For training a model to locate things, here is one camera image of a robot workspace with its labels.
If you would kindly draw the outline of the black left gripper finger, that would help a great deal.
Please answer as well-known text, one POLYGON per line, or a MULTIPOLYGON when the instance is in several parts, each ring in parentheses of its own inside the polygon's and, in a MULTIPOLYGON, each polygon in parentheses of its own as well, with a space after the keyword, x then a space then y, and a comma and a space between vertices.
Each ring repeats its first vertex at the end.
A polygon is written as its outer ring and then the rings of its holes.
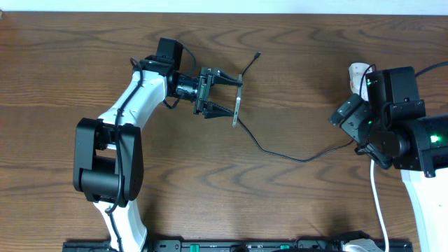
POLYGON ((215 102, 208 101, 204 109, 202 110, 202 114, 205 119, 219 118, 219 117, 233 117, 234 111, 225 108, 215 102))
POLYGON ((243 85, 243 82, 241 80, 232 78, 226 73, 220 71, 219 73, 212 74, 211 85, 229 85, 229 86, 241 87, 243 85))

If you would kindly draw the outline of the Galaxy S25 Ultra smartphone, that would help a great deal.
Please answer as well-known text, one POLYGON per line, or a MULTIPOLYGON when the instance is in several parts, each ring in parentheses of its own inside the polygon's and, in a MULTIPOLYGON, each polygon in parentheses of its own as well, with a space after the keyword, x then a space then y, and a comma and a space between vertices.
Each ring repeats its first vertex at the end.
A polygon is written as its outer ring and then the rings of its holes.
POLYGON ((239 74, 238 81, 241 83, 241 85, 237 88, 237 95, 236 95, 236 99, 235 99, 234 115, 233 115, 233 120, 232 120, 232 126, 234 128, 237 126, 237 120, 238 120, 238 116, 239 116, 239 108, 240 108, 241 100, 242 100, 242 88, 243 88, 242 78, 243 78, 243 76, 241 74, 239 74))

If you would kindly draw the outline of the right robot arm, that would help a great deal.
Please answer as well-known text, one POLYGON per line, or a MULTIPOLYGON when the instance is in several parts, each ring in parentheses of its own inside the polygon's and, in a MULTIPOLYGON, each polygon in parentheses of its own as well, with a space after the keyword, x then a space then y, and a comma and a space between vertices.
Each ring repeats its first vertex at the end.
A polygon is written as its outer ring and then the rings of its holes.
POLYGON ((411 66, 349 68, 352 95, 330 117, 373 165, 400 170, 422 251, 447 250, 447 115, 428 116, 411 66))

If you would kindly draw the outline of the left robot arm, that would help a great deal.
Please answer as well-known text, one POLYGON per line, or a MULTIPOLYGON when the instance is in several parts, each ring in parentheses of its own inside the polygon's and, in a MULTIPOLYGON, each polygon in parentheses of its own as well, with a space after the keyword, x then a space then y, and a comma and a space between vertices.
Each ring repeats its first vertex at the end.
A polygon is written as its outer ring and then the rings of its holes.
POLYGON ((203 68, 196 78, 179 72, 179 59, 148 56, 130 60, 132 79, 112 107, 97 119, 82 118, 76 127, 73 186, 100 211, 111 236, 107 251, 147 251, 148 230, 137 195, 144 177, 141 131, 167 97, 194 103, 205 118, 237 117, 236 111, 208 100, 215 84, 242 90, 241 76, 203 68))

